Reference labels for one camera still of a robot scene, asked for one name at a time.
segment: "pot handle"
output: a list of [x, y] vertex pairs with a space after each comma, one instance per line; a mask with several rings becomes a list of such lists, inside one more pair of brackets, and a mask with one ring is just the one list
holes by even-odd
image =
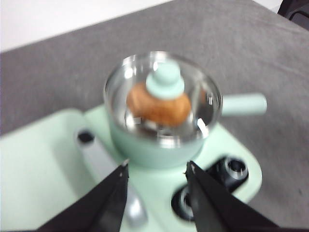
[[261, 93], [232, 94], [223, 96], [223, 116], [262, 115], [267, 101]]

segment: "white wall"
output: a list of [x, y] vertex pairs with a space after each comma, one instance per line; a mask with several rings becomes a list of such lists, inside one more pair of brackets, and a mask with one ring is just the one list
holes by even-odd
[[[170, 0], [1, 0], [1, 51], [8, 51]], [[282, 0], [254, 0], [277, 12]]]

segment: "toy cooking pot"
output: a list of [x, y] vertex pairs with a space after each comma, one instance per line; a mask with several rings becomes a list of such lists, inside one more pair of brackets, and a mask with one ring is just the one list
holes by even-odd
[[[189, 109], [184, 120], [177, 125], [152, 120], [153, 115], [165, 112], [158, 114], [148, 103], [144, 104], [150, 109], [148, 118], [132, 113], [135, 110], [128, 106], [127, 98], [136, 86], [156, 102], [173, 102], [184, 96], [185, 109]], [[192, 159], [220, 115], [258, 115], [267, 109], [266, 99], [259, 93], [222, 96], [202, 68], [167, 52], [125, 58], [108, 77], [103, 95], [114, 144], [130, 161], [151, 168], [169, 168]], [[146, 97], [133, 99], [139, 105]], [[182, 105], [173, 107], [171, 122], [183, 113], [178, 112]]]

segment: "black object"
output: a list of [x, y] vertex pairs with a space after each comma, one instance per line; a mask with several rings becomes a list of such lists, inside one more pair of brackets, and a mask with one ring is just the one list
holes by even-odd
[[309, 30], [309, 0], [283, 0], [278, 14]]
[[94, 140], [94, 135], [89, 132], [89, 131], [82, 131], [77, 135], [78, 140], [83, 143], [83, 144], [87, 144], [90, 143]]
[[192, 161], [187, 163], [185, 175], [198, 232], [309, 232], [280, 228], [235, 198]]
[[224, 186], [228, 192], [236, 190], [249, 176], [246, 164], [233, 157], [224, 157], [218, 160], [206, 172]]
[[79, 201], [36, 232], [118, 232], [126, 205], [128, 166], [116, 168]]
[[[246, 164], [240, 159], [233, 157], [219, 159], [205, 172], [230, 193], [242, 185], [249, 176]], [[188, 199], [189, 190], [187, 185], [185, 185], [176, 191], [172, 197], [171, 206], [180, 218], [186, 221], [194, 221], [191, 202]]]

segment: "brown bread roll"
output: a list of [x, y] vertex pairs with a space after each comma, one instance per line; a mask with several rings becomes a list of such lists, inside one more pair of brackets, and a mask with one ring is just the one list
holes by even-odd
[[191, 111], [187, 94], [183, 93], [173, 100], [161, 100], [147, 91], [144, 82], [137, 83], [130, 90], [126, 103], [135, 117], [172, 127], [182, 124]]

